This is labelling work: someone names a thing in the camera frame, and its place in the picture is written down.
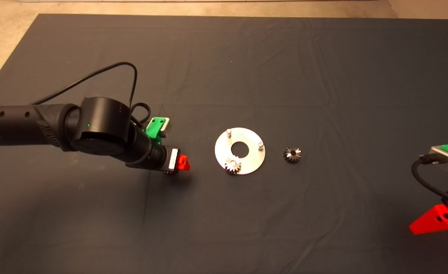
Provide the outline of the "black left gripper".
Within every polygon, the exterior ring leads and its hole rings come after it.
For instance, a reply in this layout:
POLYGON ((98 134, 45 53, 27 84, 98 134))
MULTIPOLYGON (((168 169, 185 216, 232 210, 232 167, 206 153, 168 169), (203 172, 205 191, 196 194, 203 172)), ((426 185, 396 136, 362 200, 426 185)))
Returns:
POLYGON ((181 155, 180 147, 166 146, 151 140, 151 150, 142 160, 142 169, 157 170, 166 174, 176 174, 178 170, 191 170, 188 157, 181 155))

